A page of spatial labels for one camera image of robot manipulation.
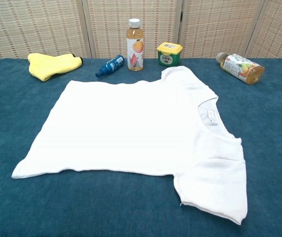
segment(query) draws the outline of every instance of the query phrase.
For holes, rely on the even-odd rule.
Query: bottle label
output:
[[[257,66],[259,66],[259,64],[254,63],[237,54],[232,54],[225,59],[223,69],[246,82],[249,71]]]
[[[143,39],[126,39],[127,66],[131,68],[143,67]]]
[[[106,64],[110,65],[110,67],[112,69],[112,72],[113,72],[115,69],[120,67],[123,63],[124,63],[123,57],[122,56],[120,56],[120,57],[117,56],[116,58],[109,60]]]

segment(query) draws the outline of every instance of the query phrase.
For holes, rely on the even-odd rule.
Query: container label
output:
[[[166,48],[175,48],[176,46],[166,43],[166,44],[164,44],[164,47],[166,47]]]
[[[127,66],[131,68],[143,67],[143,39],[126,39]]]
[[[225,59],[223,69],[246,82],[249,71],[257,66],[259,66],[259,64],[237,54],[232,54]]]
[[[170,55],[161,54],[160,61],[164,64],[172,64],[172,57]]]

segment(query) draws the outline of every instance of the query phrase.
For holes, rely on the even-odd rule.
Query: juice bottle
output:
[[[237,54],[220,52],[216,61],[226,72],[232,74],[247,84],[254,84],[261,80],[265,68]]]
[[[130,28],[126,31],[127,68],[132,71],[143,69],[143,31],[140,19],[130,19]]]

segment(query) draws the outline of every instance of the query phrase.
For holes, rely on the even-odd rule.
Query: yellow towel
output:
[[[49,56],[40,53],[28,55],[30,62],[29,72],[42,81],[47,81],[54,74],[66,73],[82,65],[82,58],[71,53],[60,56]]]

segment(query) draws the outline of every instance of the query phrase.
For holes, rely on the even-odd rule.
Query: plastic bottle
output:
[[[116,69],[124,64],[124,58],[122,55],[117,55],[114,59],[109,60],[104,64],[99,71],[96,73],[96,77],[100,77],[105,74],[111,74]]]
[[[130,28],[126,31],[127,67],[132,71],[143,69],[143,31],[140,19],[130,19]]]
[[[220,52],[216,61],[226,72],[232,74],[247,84],[254,84],[261,80],[265,68],[237,54]]]

